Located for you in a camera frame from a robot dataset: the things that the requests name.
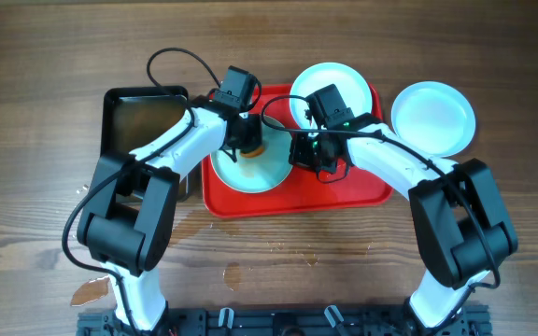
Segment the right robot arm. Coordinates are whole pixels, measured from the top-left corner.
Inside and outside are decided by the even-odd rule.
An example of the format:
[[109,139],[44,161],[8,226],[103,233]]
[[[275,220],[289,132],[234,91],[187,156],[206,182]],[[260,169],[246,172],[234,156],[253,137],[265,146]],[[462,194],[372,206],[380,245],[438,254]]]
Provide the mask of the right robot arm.
[[347,121],[332,129],[292,130],[293,161],[319,169],[339,159],[367,171],[409,201],[426,272],[406,303],[424,334],[460,320],[478,288],[501,283],[499,267],[517,252],[517,233],[485,163],[437,158],[384,123]]

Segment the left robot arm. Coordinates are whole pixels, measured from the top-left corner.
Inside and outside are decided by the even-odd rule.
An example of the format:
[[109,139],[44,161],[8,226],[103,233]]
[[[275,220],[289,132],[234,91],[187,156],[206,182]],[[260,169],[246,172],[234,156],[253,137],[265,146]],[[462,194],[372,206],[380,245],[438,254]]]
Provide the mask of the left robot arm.
[[150,143],[97,162],[88,194],[67,219],[94,259],[91,270],[113,279],[117,307],[105,329],[128,335],[169,330],[157,265],[172,234],[180,182],[205,157],[227,147],[262,145],[258,116],[230,108],[192,107]]

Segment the white plate with long stain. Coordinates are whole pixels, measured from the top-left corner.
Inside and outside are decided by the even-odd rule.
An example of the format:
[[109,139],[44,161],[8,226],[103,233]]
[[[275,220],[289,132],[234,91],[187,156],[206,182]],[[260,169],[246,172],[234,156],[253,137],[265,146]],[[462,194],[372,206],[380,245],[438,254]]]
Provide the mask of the white plate with long stain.
[[466,97],[436,81],[402,90],[393,102],[390,119],[399,137],[438,157],[462,152],[476,133],[475,113]]

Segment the green orange sponge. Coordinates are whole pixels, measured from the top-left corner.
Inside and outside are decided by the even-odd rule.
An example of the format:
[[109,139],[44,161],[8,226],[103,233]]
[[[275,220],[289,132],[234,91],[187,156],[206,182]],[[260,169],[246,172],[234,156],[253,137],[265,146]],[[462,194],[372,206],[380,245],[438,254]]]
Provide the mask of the green orange sponge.
[[260,156],[264,152],[264,146],[258,146],[251,151],[240,151],[240,156],[243,158],[254,158]]

